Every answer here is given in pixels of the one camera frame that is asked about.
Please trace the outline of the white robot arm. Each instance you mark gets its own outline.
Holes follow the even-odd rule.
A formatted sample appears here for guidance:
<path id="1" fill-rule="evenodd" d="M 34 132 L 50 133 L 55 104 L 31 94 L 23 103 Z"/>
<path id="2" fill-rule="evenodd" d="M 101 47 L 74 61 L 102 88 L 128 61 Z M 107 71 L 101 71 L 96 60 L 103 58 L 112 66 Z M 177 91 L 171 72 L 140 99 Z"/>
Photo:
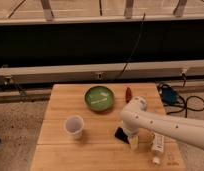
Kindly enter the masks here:
<path id="1" fill-rule="evenodd" d="M 134 97 L 120 112 L 120 118 L 129 133 L 145 128 L 204 150 L 204 120 L 174 117 L 146 110 L 143 97 Z"/>

